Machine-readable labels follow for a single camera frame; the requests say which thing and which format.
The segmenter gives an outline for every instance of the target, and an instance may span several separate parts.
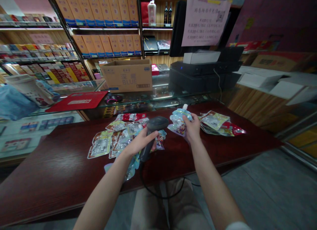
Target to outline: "hand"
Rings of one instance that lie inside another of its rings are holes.
[[[183,115],[183,120],[186,124],[186,138],[190,143],[194,141],[200,140],[200,121],[198,119],[198,116],[194,113],[191,113],[193,120],[189,121],[188,118]]]
[[[142,148],[144,148],[150,141],[155,139],[158,136],[158,131],[151,133],[146,136],[148,128],[145,127],[142,131],[133,139],[131,143],[124,149],[123,152],[127,153],[129,156],[134,156],[137,154]],[[156,142],[153,143],[152,150],[156,149]]]

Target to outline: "pants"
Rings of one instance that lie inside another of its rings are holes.
[[[166,182],[167,195],[176,193],[182,182],[182,178]],[[159,186],[150,189],[161,196]],[[170,229],[211,229],[189,180],[185,180],[180,193],[168,200],[168,220]],[[138,190],[135,198],[131,230],[136,229],[169,229],[163,200],[145,188]]]

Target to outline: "white box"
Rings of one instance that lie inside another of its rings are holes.
[[[284,75],[283,72],[251,67],[239,69],[242,73],[239,83],[253,87],[274,85]]]
[[[286,105],[312,100],[317,96],[317,75],[293,72],[290,78],[280,79],[270,94],[290,99]]]
[[[198,52],[198,53],[184,53],[184,63],[187,64],[201,64],[217,62],[221,52]]]

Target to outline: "barcode scanner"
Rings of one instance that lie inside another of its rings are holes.
[[[159,130],[165,129],[165,128],[167,128],[168,124],[169,124],[168,119],[161,117],[161,116],[157,116],[153,119],[150,119],[146,125],[148,128],[148,132],[146,135],[148,136],[149,134],[151,134],[154,131],[159,131]],[[139,156],[140,157],[140,180],[141,180],[142,184],[144,185],[144,187],[147,189],[147,191],[149,191],[152,195],[156,196],[159,199],[170,199],[170,198],[173,198],[174,196],[176,196],[182,190],[183,185],[184,185],[184,181],[185,181],[185,177],[183,178],[183,182],[182,182],[180,189],[176,193],[174,193],[173,195],[166,196],[166,197],[163,197],[163,196],[158,195],[158,194],[154,193],[153,191],[151,191],[147,187],[147,185],[145,184],[144,179],[143,179],[144,163],[150,158],[150,151],[151,151],[151,148],[152,148],[154,142],[155,142],[155,139],[153,139],[151,142],[149,142],[145,146],[145,148],[142,149],[142,151],[140,153],[140,156]]]
[[[148,128],[148,132],[147,132],[147,136],[149,134],[151,134],[154,131],[159,131],[162,129],[167,128],[169,124],[169,121],[167,118],[161,117],[161,116],[157,116],[155,118],[150,119],[147,124],[146,127]],[[151,142],[149,142],[145,148],[142,149],[141,154],[140,154],[140,161],[141,162],[146,162],[149,159],[150,156],[150,151],[151,148],[153,146],[155,139],[153,139]]]

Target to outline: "red mat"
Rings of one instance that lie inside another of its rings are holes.
[[[45,112],[61,112],[93,109],[98,106],[108,91],[74,93],[56,103]]]

